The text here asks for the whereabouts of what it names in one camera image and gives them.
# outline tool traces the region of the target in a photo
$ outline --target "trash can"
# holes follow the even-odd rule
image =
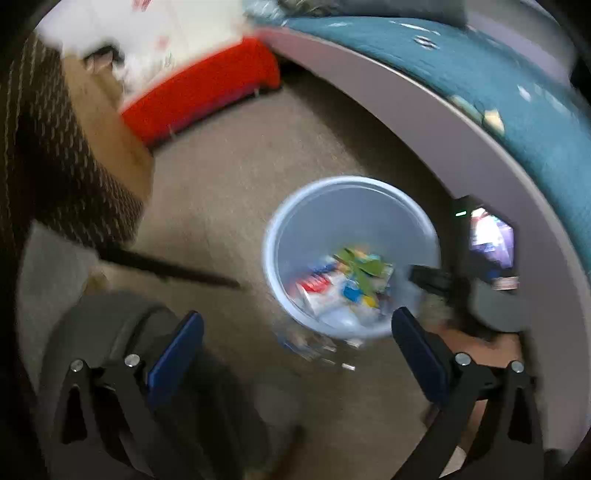
[[[351,317],[314,318],[287,291],[310,274],[309,266],[346,246],[361,247],[394,264],[390,301],[379,320],[362,325]],[[413,199],[387,183],[366,177],[331,177],[286,199],[268,224],[262,264],[271,291],[303,326],[336,339],[391,334],[392,312],[406,306],[417,314],[423,292],[408,281],[410,265],[439,267],[437,234]]]

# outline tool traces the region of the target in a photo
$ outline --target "screen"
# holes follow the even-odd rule
[[[481,253],[502,268],[513,266],[513,229],[503,220],[477,208],[470,219],[470,250]]]

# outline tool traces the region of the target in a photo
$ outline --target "blue gripper pad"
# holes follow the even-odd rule
[[[203,330],[201,315],[189,312],[182,327],[149,371],[147,400],[152,410],[170,400],[177,391],[183,375],[201,349]]]
[[[406,307],[392,315],[392,335],[427,400],[439,407],[445,405],[448,373],[427,341],[429,334]]]

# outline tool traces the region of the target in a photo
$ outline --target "red cushion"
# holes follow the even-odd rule
[[[233,101],[280,86],[277,60],[256,38],[188,65],[130,104],[121,116],[147,145]]]

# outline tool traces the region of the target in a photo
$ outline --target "beige carpet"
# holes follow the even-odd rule
[[[287,352],[270,326],[283,313],[261,270],[265,225],[286,196],[322,177],[361,174],[413,197],[438,232],[450,198],[421,161],[367,111],[305,72],[276,93],[199,122],[157,155],[154,193],[135,249],[248,282],[237,293],[108,269],[119,287],[198,310],[206,344],[246,382],[269,366],[302,378],[306,437],[290,479],[387,479],[424,433],[427,403],[392,339],[347,359],[356,371],[322,368]],[[444,252],[448,243],[443,241]]]

